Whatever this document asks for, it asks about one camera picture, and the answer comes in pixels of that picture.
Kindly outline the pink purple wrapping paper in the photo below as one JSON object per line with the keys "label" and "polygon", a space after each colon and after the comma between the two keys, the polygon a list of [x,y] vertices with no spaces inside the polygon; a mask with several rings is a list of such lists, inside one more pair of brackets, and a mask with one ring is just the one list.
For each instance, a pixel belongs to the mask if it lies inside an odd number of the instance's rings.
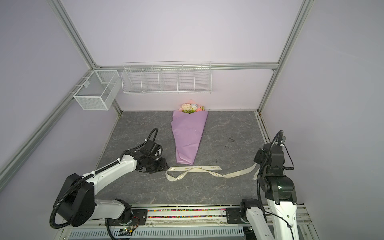
{"label": "pink purple wrapping paper", "polygon": [[[201,106],[193,101],[184,104]],[[193,165],[199,150],[209,112],[206,110],[201,112],[193,110],[183,112],[181,106],[173,112],[171,121],[176,147],[176,162],[178,164]]]}

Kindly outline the cream printed ribbon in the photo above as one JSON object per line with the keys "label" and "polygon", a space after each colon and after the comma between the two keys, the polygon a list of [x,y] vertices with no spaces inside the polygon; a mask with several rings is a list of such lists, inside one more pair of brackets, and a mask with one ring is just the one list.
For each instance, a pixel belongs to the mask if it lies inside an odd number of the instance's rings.
{"label": "cream printed ribbon", "polygon": [[[217,172],[222,170],[220,166],[170,167],[168,170],[166,170],[165,177],[170,182],[176,182],[176,181],[182,180],[189,173],[207,173],[216,178],[231,179],[231,178],[236,178],[236,177],[240,177],[240,176],[251,173],[256,168],[257,165],[258,165],[257,163],[254,163],[249,168],[236,171],[233,173],[229,173],[226,175],[222,175]],[[172,172],[181,172],[181,174],[178,175],[177,177],[173,177],[169,174]]]}

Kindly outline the cream rose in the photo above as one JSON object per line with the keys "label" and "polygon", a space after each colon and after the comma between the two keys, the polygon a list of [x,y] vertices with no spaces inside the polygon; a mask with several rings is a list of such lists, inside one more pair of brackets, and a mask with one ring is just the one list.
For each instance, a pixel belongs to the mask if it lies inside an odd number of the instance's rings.
{"label": "cream rose", "polygon": [[193,110],[191,104],[183,104],[181,106],[181,109],[182,109],[183,112],[189,112],[189,111]]}

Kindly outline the pink spray rose stem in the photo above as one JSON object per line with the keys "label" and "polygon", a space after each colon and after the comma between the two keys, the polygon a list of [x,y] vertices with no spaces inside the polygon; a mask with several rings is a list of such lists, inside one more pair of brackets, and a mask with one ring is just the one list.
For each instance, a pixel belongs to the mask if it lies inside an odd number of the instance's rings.
{"label": "pink spray rose stem", "polygon": [[199,107],[196,109],[196,112],[201,112],[201,111],[205,111],[205,107],[204,107],[204,106],[199,106]]}

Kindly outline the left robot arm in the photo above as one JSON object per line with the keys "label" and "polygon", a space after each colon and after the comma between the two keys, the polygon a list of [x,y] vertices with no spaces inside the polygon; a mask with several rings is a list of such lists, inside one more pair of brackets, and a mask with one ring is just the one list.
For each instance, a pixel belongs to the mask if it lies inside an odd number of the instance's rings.
{"label": "left robot arm", "polygon": [[53,205],[50,227],[61,229],[79,227],[88,221],[105,219],[119,225],[134,220],[132,206],[122,199],[99,200],[97,194],[120,177],[137,171],[154,174],[168,169],[162,157],[163,148],[156,143],[158,129],[154,128],[144,142],[125,150],[113,162],[87,174],[68,176]]}

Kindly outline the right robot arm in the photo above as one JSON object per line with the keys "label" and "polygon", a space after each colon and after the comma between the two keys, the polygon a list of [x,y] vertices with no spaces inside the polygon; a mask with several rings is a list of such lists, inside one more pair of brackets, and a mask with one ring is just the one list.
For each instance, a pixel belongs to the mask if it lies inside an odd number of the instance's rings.
{"label": "right robot arm", "polygon": [[259,149],[254,162],[257,198],[243,199],[239,208],[223,211],[229,224],[248,224],[258,240],[298,240],[297,195],[294,182],[286,175],[284,132]]}

